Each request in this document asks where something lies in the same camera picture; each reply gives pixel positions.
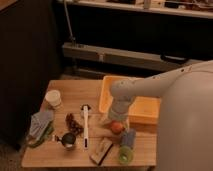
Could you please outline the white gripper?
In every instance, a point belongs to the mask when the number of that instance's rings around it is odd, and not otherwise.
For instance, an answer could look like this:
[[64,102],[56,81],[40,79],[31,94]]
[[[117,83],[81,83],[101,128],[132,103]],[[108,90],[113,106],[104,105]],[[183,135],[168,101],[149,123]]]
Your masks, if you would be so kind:
[[108,110],[108,117],[104,118],[102,117],[100,119],[100,125],[108,125],[114,121],[123,122],[123,127],[125,131],[130,130],[130,122],[129,120],[126,120],[128,118],[128,111],[129,107],[134,102],[133,98],[127,98],[127,99],[116,99],[114,98],[112,100],[112,103]]

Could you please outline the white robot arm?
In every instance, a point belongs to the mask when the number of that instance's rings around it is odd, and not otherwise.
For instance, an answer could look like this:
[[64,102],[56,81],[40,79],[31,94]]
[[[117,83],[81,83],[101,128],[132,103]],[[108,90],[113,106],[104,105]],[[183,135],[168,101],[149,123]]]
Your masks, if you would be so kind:
[[213,171],[213,60],[144,79],[118,80],[103,125],[125,121],[139,96],[161,99],[156,171]]

